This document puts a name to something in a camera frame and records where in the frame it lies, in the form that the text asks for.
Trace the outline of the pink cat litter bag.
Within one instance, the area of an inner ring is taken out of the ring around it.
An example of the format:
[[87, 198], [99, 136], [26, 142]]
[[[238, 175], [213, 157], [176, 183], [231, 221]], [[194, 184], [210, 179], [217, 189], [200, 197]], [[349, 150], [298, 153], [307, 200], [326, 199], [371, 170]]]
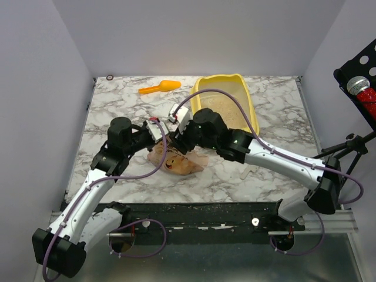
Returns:
[[[158, 166], [163, 154], [164, 144], [160, 141], [147, 154], [147, 159], [153, 165]], [[188, 175], [203, 171], [208, 163], [208, 156], [197, 153], [194, 150], [184, 155], [167, 142], [166, 157], [160, 169], [173, 174]]]

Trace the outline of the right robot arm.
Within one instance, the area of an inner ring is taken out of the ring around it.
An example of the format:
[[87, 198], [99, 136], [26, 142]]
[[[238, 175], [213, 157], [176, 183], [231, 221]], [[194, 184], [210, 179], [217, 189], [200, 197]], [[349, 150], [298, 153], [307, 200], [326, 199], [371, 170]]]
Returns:
[[254, 134], [229, 129], [221, 116], [204, 108], [190, 115], [187, 108], [172, 109], [169, 120], [178, 125], [170, 134], [173, 146], [187, 154], [196, 146], [213, 149], [225, 160], [255, 165], [289, 177], [307, 188], [276, 204], [271, 225], [284, 230], [297, 218], [310, 213], [334, 214], [340, 191], [337, 159], [323, 161], [297, 155], [267, 144], [261, 145]]

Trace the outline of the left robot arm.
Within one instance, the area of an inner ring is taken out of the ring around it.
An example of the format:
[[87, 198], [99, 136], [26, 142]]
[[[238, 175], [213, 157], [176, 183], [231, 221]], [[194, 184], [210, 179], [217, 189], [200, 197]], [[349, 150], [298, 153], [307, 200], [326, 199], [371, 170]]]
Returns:
[[95, 155], [81, 188], [65, 210], [46, 230], [37, 229], [32, 236], [35, 258], [42, 265], [42, 277], [51, 281], [48, 271], [72, 278], [82, 268], [88, 251], [113, 230], [126, 231], [130, 217], [121, 211], [105, 208], [94, 216], [103, 196], [118, 180], [132, 156], [143, 149], [152, 149], [158, 142], [167, 143], [166, 125], [150, 118], [137, 127], [126, 117], [114, 118], [107, 140]]

